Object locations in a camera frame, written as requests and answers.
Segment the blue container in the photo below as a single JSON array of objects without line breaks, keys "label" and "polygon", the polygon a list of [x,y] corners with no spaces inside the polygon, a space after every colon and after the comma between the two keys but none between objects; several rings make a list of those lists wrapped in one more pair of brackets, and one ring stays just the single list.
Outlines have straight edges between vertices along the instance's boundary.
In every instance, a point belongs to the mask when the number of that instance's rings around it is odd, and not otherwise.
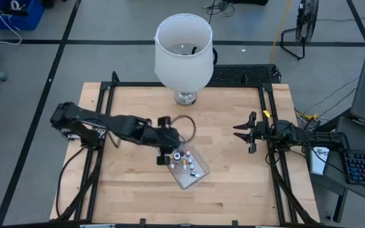
[{"label": "blue container", "polygon": [[[16,0],[19,6],[26,4],[25,8],[28,11],[28,16],[7,16],[2,15],[3,20],[12,28],[18,28],[20,30],[35,30],[37,24],[42,18],[44,8],[41,0]],[[0,0],[0,10],[4,10],[11,5],[11,0]],[[4,22],[0,19],[0,30],[9,29]]]}]

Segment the wooden tabletop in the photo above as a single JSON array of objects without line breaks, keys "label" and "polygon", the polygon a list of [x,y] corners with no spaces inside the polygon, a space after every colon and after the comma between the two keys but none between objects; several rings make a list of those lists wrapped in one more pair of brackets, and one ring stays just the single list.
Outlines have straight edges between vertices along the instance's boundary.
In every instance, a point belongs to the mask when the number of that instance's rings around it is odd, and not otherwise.
[{"label": "wooden tabletop", "polygon": [[[278,118],[296,124],[288,85],[273,88]],[[95,110],[98,93],[99,83],[85,83],[79,106]],[[193,144],[211,171],[199,183],[182,190],[166,166],[156,165],[155,148],[121,142],[116,149],[108,141],[93,222],[136,224],[145,218],[148,224],[230,225],[238,220],[240,225],[279,225],[271,169],[264,161],[266,143],[257,141],[257,152],[249,155],[248,145],[233,136],[232,126],[245,123],[251,111],[256,111],[261,121],[259,94],[254,88],[206,87],[198,93],[193,106],[182,107],[166,87],[116,87],[111,115],[151,118],[153,124],[166,115],[191,116],[197,126]],[[188,120],[179,120],[173,127],[185,137],[193,130]],[[79,141],[70,142],[65,160],[79,148]],[[76,157],[63,174],[61,212],[79,190],[85,157],[86,152]],[[294,195],[311,217],[319,220],[305,159],[294,153],[286,157]],[[89,193],[84,201],[82,218],[86,216]]]}]

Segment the concrete floor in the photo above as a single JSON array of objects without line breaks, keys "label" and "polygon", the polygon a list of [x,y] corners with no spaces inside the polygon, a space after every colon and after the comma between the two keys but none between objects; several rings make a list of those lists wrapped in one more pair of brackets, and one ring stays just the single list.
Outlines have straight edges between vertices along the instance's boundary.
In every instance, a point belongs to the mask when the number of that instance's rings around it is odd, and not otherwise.
[{"label": "concrete floor", "polygon": [[[56,2],[47,9],[35,31],[21,31],[26,40],[43,40],[45,44],[0,44],[0,71],[8,81],[0,82],[0,204],[11,179],[46,79],[57,57],[60,40],[76,0]],[[360,17],[365,16],[365,1],[353,0]],[[212,0],[82,0],[68,39],[102,41],[153,40],[158,24],[176,13],[194,13],[208,20],[200,7]],[[297,5],[294,0],[284,29],[295,26]],[[270,0],[266,6],[236,5],[231,18],[213,16],[211,26],[215,41],[273,41],[286,1]],[[320,0],[318,19],[353,18],[346,0]],[[14,39],[9,31],[0,31],[0,39]],[[286,40],[293,41],[289,34]],[[364,39],[356,22],[318,22],[312,42],[360,42]],[[274,63],[279,66],[283,83],[289,84],[295,107],[304,111],[335,89],[360,74],[365,47],[306,48],[306,58],[297,61],[276,49]],[[218,64],[264,64],[269,62],[271,46],[215,46]],[[116,70],[122,81],[158,81],[154,69],[154,46],[112,44],[67,44],[55,73],[51,90],[32,141],[18,187],[14,193],[4,225],[47,221],[67,142],[53,130],[49,118],[58,103],[78,102],[84,82],[109,80]],[[344,97],[357,84],[348,85],[311,113],[322,113]],[[347,109],[352,96],[327,112],[332,118]],[[314,186],[321,221],[345,227],[365,227],[365,199],[349,194],[343,221],[336,224],[325,219],[333,214],[336,196]]]}]

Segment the lamp base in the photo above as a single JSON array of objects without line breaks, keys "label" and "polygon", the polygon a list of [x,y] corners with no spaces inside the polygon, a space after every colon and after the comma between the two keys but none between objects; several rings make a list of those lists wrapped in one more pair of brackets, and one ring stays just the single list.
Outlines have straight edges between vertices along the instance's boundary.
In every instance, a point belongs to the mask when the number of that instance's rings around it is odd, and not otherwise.
[{"label": "lamp base", "polygon": [[181,106],[193,105],[196,101],[196,92],[180,92],[174,93],[174,100]]}]

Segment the paper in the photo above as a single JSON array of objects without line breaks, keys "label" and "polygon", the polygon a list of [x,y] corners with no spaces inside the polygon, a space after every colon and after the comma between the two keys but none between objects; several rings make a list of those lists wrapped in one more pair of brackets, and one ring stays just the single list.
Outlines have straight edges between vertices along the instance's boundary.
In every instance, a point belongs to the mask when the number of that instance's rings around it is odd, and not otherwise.
[{"label": "paper", "polygon": [[323,175],[324,166],[329,156],[329,149],[323,147],[315,147],[315,152],[311,150],[311,173],[316,175]]}]

